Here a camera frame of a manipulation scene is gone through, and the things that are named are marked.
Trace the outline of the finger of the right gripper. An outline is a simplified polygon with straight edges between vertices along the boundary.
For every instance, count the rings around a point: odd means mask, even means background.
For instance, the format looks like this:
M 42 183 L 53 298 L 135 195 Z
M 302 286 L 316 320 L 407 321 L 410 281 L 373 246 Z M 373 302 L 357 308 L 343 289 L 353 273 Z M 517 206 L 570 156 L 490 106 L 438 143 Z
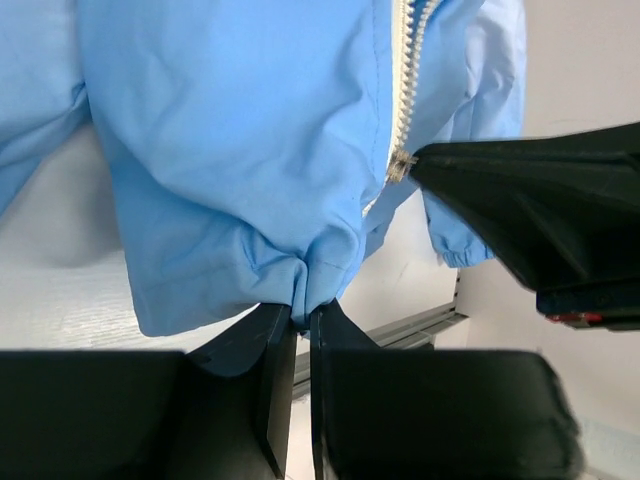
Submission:
M 583 285 L 536 293 L 547 320 L 573 329 L 639 330 L 639 280 Z
M 438 143 L 411 177 L 534 291 L 639 276 L 639 126 Z

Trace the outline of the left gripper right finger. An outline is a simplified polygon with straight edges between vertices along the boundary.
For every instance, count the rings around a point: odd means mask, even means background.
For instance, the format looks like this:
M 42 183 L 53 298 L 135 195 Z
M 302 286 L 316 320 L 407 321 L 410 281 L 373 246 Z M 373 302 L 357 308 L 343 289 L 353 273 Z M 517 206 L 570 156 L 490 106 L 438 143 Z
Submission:
M 310 318 L 319 479 L 576 479 L 580 429 L 540 355 L 383 348 L 337 303 Z

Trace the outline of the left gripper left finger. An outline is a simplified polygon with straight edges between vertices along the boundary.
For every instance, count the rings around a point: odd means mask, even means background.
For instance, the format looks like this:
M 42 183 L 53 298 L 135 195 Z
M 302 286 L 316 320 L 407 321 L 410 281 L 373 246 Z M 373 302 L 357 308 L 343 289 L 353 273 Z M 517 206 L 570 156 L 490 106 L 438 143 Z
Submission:
M 5 351 L 5 479 L 281 479 L 296 334 L 263 304 L 199 349 Z

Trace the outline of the light blue zip jacket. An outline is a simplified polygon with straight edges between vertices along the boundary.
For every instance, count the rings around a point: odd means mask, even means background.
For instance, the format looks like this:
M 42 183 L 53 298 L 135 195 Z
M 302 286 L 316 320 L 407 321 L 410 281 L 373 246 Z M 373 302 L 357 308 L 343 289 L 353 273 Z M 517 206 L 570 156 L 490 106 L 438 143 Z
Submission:
M 434 142 L 523 123 L 520 1 L 5 1 L 1 275 L 126 259 L 143 333 L 339 297 Z

